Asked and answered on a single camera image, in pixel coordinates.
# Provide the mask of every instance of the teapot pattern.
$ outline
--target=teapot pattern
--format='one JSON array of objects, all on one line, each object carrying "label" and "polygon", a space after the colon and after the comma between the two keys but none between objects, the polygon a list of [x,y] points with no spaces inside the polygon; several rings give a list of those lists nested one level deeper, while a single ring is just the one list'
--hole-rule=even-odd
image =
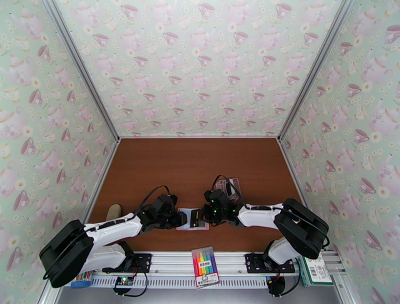
[{"label": "teapot pattern", "polygon": [[276,136],[340,6],[56,1],[119,135],[132,137]]},{"label": "teapot pattern", "polygon": [[398,9],[357,1],[282,139],[362,303],[400,301]]},{"label": "teapot pattern", "polygon": [[[88,3],[71,7],[85,28],[101,17]],[[0,303],[40,297],[39,252],[64,223],[82,216],[114,143],[46,8],[22,4],[11,1],[0,11]],[[104,73],[114,71],[107,57],[96,59]],[[126,103],[124,93],[113,104]]]}]

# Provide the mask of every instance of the brown tabletop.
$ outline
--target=brown tabletop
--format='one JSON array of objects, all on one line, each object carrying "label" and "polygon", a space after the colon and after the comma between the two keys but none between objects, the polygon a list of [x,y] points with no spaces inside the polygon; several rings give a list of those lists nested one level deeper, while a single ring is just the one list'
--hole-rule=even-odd
[{"label": "brown tabletop", "polygon": [[[154,187],[167,185],[178,196],[178,208],[201,208],[204,192],[218,174],[239,178],[249,204],[274,205],[300,200],[281,150],[271,138],[123,139],[90,223],[102,222],[113,204],[122,214],[136,209]],[[147,203],[152,203],[156,192]],[[215,251],[263,251],[277,230],[236,228],[229,224],[208,231],[152,230],[128,239],[134,251],[188,251],[213,246]]]}]

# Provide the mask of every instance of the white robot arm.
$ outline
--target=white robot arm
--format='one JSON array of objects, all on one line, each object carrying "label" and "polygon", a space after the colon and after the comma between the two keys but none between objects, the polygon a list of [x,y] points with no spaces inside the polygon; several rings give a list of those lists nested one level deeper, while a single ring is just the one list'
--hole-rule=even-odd
[{"label": "white robot arm", "polygon": [[167,187],[168,195],[162,194],[153,204],[144,205],[158,188],[149,193],[135,212],[120,218],[86,225],[79,220],[70,221],[39,254],[46,270],[43,279],[49,279],[51,285],[58,288],[90,270],[130,271],[134,267],[134,253],[128,244],[107,244],[152,229],[180,227],[187,222],[186,215],[176,211],[178,198],[171,195]]},{"label": "white robot arm", "polygon": [[276,205],[250,205],[236,188],[234,190],[242,205],[230,200],[220,189],[206,191],[204,196],[209,204],[201,210],[203,219],[212,226],[228,222],[236,227],[260,226],[279,230],[283,237],[268,245],[264,252],[266,263],[272,260],[272,264],[282,265],[299,255],[315,260],[321,249],[329,245],[328,224],[297,200],[288,198]]}]

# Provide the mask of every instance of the box of markers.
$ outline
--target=box of markers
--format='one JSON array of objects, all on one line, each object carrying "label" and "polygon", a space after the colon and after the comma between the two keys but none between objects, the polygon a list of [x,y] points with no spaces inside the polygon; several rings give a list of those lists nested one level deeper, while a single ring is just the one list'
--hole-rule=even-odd
[{"label": "box of markers", "polygon": [[93,271],[86,271],[78,274],[73,282],[71,282],[71,288],[86,288],[92,285],[92,273]]},{"label": "box of markers", "polygon": [[191,256],[197,288],[215,285],[220,282],[212,246],[194,249],[191,251]]}]

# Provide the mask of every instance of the metal bar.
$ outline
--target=metal bar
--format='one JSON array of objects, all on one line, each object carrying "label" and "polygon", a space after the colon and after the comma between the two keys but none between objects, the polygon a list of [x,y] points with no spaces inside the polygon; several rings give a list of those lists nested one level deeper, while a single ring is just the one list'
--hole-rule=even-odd
[{"label": "metal bar", "polygon": [[339,36],[339,33],[343,25],[345,24],[345,21],[349,16],[355,2],[356,0],[343,0],[342,3],[340,4],[340,7],[337,10],[337,13],[332,21],[332,24],[330,25],[330,28],[321,45],[321,48],[319,49],[319,52],[315,57],[314,63],[312,64],[311,69],[307,77],[305,78],[303,86],[301,87],[297,95],[296,101],[294,102],[294,105],[291,107],[290,113],[287,116],[283,124],[282,130],[278,135],[279,140],[283,140],[286,133],[288,132],[291,123],[293,122],[296,114],[298,113],[300,107],[302,106],[304,100],[306,99],[306,96],[308,95],[311,86],[313,85],[315,79],[317,78],[318,72],[320,71],[325,60],[327,59],[327,56],[330,50],[332,49],[335,40]]},{"label": "metal bar", "polygon": [[360,304],[360,298],[350,283],[347,275],[332,275],[336,292],[343,304]]},{"label": "metal bar", "polygon": [[113,145],[112,148],[110,149],[109,156],[107,160],[105,161],[105,164],[103,166],[102,173],[100,174],[99,179],[97,180],[96,185],[94,186],[93,194],[92,194],[92,199],[91,201],[86,205],[86,208],[83,212],[82,216],[82,223],[86,224],[89,221],[89,218],[92,214],[93,208],[95,207],[95,204],[97,202],[97,199],[100,195],[100,191],[102,190],[103,184],[106,180],[107,174],[110,170],[111,164],[113,163],[114,157],[117,153],[118,146],[120,145],[121,140],[118,139]]},{"label": "metal bar", "polygon": [[85,66],[85,62],[83,61],[81,55],[79,54],[78,48],[74,43],[74,40],[71,36],[70,31],[66,23],[64,22],[64,18],[62,13],[60,12],[56,2],[54,0],[42,0],[44,7],[46,8],[50,19],[53,22],[53,25],[56,29],[56,33],[60,37],[62,44],[65,46],[67,52],[69,53],[70,59],[72,60],[75,68],[77,69],[80,77],[83,80],[87,90],[90,95],[94,99],[94,103],[96,104],[97,109],[100,114],[104,118],[106,125],[111,132],[114,139],[117,141],[119,139],[119,135],[117,129],[115,128],[103,102],[102,99],[92,81],[92,78]]},{"label": "metal bar", "polygon": [[[163,139],[176,139],[176,136],[168,135],[162,137],[154,137],[154,136],[130,136],[130,135],[121,135],[121,139],[153,139],[153,138],[163,138]],[[211,136],[195,136],[195,135],[185,135],[182,136],[183,139],[277,139],[277,136],[262,136],[262,135],[255,135],[255,136],[220,136],[220,135],[211,135]]]},{"label": "metal bar", "polygon": [[290,161],[290,159],[288,157],[288,154],[286,153],[285,144],[283,143],[283,141],[280,141],[279,139],[276,139],[276,141],[278,143],[280,151],[282,152],[283,159],[286,162],[287,169],[289,170],[291,179],[293,180],[294,186],[296,187],[298,196],[300,197],[300,200],[301,200],[302,204],[304,206],[306,206],[308,209],[311,210],[310,206],[308,206],[308,204],[307,204],[306,197],[303,195],[301,185],[300,185],[299,181],[296,178],[296,174],[295,174],[295,171],[293,169],[292,163],[291,163],[291,161]]},{"label": "metal bar", "polygon": [[37,304],[55,304],[59,301],[61,288],[53,288],[47,280],[40,294]]},{"label": "metal bar", "polygon": [[[150,251],[152,254],[148,277],[149,289],[195,289],[192,253],[190,251]],[[220,283],[210,286],[210,289],[265,289],[266,276],[275,276],[276,273],[247,273],[244,255],[247,252],[215,252]],[[338,254],[335,251],[323,251],[324,260],[328,260],[327,267],[331,275],[346,275]],[[281,274],[284,276],[298,276],[299,266],[295,262],[295,273]],[[118,276],[128,276],[129,273],[94,272],[92,285],[94,288],[112,288]],[[134,286],[127,288],[141,288],[145,277],[137,275]]]}]

